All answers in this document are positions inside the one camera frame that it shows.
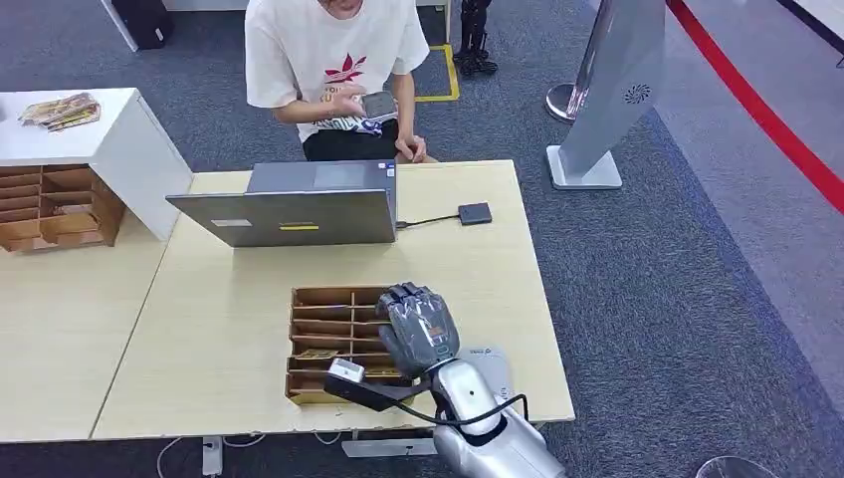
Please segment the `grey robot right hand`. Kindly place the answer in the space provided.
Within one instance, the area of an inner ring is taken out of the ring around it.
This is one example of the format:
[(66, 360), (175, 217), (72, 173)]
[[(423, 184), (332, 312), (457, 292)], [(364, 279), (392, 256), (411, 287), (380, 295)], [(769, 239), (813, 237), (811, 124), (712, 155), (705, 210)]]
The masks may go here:
[(406, 378), (420, 378), (459, 352), (459, 333), (447, 303), (426, 286), (406, 282), (389, 287), (375, 313), (389, 322), (378, 329), (379, 338)]

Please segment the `person's left hand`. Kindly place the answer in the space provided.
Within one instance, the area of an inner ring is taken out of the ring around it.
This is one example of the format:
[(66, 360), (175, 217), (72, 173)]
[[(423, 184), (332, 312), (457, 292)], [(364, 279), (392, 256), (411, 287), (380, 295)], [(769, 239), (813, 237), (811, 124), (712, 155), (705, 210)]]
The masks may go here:
[(429, 159), (425, 139), (418, 135), (400, 135), (395, 141), (396, 161), (424, 163)]

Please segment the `person's right hand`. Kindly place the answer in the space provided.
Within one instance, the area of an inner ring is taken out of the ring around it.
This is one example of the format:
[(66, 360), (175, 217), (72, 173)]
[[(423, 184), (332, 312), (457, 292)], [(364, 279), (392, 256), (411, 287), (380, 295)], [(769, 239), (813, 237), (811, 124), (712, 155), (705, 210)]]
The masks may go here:
[(362, 97), (366, 89), (359, 85), (346, 85), (338, 88), (330, 96), (328, 114), (331, 118), (364, 118), (366, 116)]

